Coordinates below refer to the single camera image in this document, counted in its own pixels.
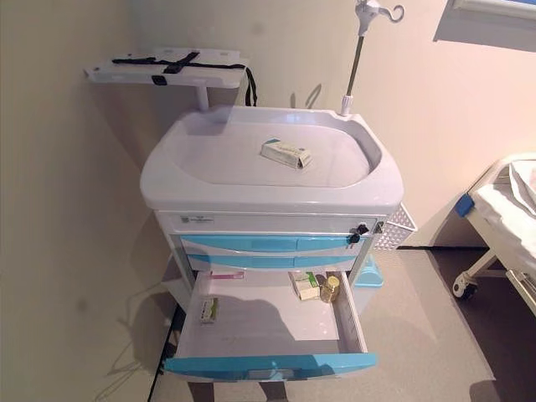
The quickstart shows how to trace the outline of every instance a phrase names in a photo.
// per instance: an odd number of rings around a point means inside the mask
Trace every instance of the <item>cart drawer front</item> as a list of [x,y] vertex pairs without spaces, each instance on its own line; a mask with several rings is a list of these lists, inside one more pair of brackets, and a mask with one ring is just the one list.
[[236,255],[357,255],[361,244],[350,244],[347,235],[272,236],[236,234],[186,234],[180,236],[187,254]]
[[354,255],[313,256],[313,257],[264,257],[251,255],[188,255],[192,269],[196,271],[215,271],[230,267],[239,269],[262,270],[315,270],[325,269],[329,265],[332,271],[352,269]]
[[374,353],[169,358],[164,368],[176,374],[216,381],[277,381],[348,374],[376,364]]

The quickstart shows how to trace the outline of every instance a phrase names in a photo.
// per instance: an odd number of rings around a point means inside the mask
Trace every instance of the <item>open drawer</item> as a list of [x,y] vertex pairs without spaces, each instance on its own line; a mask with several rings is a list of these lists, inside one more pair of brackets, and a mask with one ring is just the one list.
[[[375,365],[344,273],[333,304],[300,301],[287,272],[246,271],[243,279],[200,272],[177,353],[167,371],[199,381],[275,381],[350,374]],[[206,297],[215,322],[201,323]]]

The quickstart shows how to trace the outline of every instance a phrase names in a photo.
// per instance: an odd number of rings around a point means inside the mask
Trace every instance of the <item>white plastic cart top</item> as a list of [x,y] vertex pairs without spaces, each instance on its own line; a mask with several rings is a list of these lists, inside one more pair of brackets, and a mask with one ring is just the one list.
[[[309,149],[311,163],[262,157],[272,138]],[[390,214],[403,188],[360,116],[235,106],[177,121],[143,168],[142,193],[167,211]]]

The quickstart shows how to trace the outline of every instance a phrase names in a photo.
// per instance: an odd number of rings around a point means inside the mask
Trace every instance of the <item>bed wheel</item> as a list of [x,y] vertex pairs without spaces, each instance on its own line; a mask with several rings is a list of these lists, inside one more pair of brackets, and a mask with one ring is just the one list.
[[478,290],[477,282],[462,272],[452,284],[452,293],[457,299],[467,300]]

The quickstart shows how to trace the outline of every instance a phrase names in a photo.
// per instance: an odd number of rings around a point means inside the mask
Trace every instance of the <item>white basket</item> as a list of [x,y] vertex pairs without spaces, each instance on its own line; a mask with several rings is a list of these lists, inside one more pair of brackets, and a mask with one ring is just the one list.
[[415,222],[406,211],[405,206],[400,204],[385,223],[384,232],[376,241],[374,249],[394,250],[416,230]]

